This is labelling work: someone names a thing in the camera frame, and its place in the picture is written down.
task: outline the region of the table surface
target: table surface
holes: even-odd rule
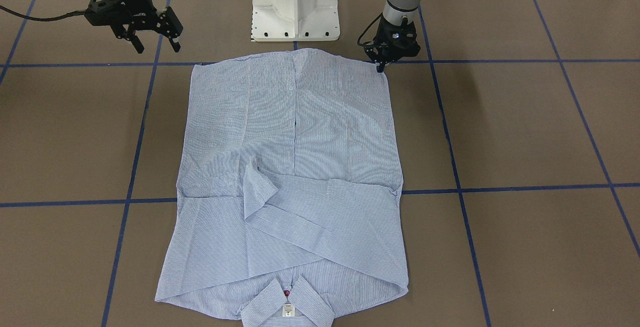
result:
[[[239,327],[154,302],[192,65],[366,59],[385,0],[338,0],[341,38],[298,43],[251,42],[251,0],[165,1],[180,53],[1,15],[0,325]],[[410,292],[334,326],[640,325],[640,0],[425,0],[417,26],[420,54],[386,68]]]

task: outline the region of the striped shirt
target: striped shirt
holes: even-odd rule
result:
[[[402,184],[375,65],[317,49],[196,65],[155,300],[244,327],[329,327],[402,297]]]

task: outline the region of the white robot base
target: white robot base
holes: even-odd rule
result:
[[[255,42],[335,41],[338,0],[253,0]]]

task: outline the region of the shirt collar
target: shirt collar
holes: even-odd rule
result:
[[[288,299],[284,295],[279,280],[272,280],[242,309],[240,315],[243,327],[260,327],[286,302],[293,304],[295,309],[309,318],[316,327],[331,327],[334,318],[336,318],[333,309],[318,295],[311,284],[300,276],[293,284]]]

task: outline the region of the cardboard surface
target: cardboard surface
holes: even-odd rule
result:
[[[340,40],[293,44],[249,40],[251,0],[171,0],[182,51],[145,32],[142,55],[82,17],[19,33],[0,14],[0,325],[240,327],[153,301],[190,64],[304,47],[365,60],[356,38],[384,1],[338,0]],[[640,0],[421,12],[420,55],[386,68],[410,292],[334,325],[640,325]]]

